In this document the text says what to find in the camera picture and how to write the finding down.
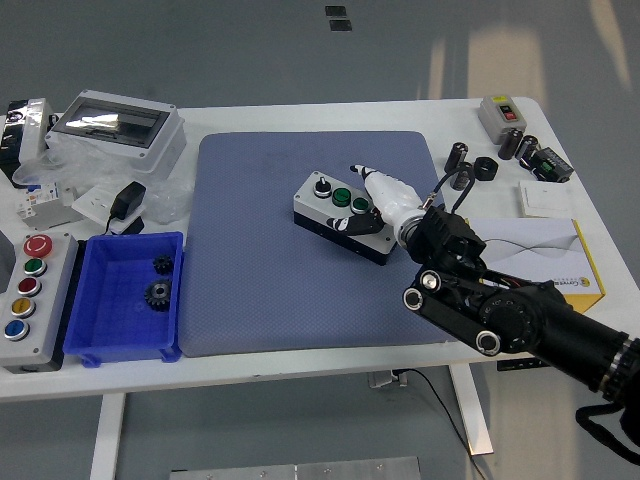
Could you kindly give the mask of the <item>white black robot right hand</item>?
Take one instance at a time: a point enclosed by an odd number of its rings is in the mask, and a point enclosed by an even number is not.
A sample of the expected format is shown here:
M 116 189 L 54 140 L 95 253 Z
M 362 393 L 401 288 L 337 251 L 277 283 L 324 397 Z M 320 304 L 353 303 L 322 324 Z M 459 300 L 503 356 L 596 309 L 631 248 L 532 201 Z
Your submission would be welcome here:
M 350 170 L 362 177 L 373 208 L 368 213 L 329 218 L 326 223 L 334 231 L 354 237 L 377 234 L 391 226 L 399 240 L 402 232 L 424 217 L 423 202 L 410 185 L 364 165 L 352 165 Z

